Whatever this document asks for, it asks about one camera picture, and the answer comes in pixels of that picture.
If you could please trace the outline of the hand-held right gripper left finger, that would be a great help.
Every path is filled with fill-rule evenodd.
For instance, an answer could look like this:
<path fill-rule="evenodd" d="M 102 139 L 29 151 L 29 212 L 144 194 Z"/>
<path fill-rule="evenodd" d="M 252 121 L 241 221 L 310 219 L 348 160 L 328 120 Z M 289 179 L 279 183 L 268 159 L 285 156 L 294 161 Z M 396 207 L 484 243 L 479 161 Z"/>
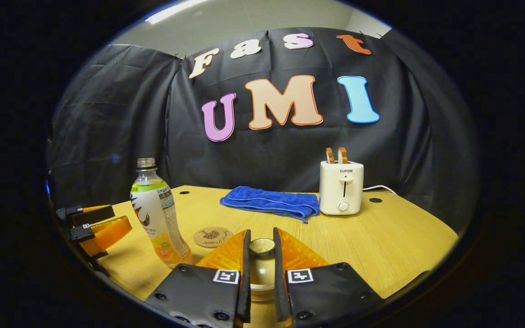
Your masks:
<path fill-rule="evenodd" d="M 241 328 L 251 321 L 249 229 L 233 235 L 197 264 L 178 264 L 146 303 L 200 328 Z"/>

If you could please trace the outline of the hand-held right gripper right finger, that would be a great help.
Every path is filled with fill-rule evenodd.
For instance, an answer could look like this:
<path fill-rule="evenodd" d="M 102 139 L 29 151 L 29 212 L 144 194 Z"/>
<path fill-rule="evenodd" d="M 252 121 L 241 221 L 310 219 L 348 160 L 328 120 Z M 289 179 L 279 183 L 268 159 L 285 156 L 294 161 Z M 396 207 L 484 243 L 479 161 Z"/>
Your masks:
<path fill-rule="evenodd" d="M 302 241 L 274 228 L 277 321 L 288 328 L 339 328 L 384 300 L 346 262 L 331 264 Z"/>

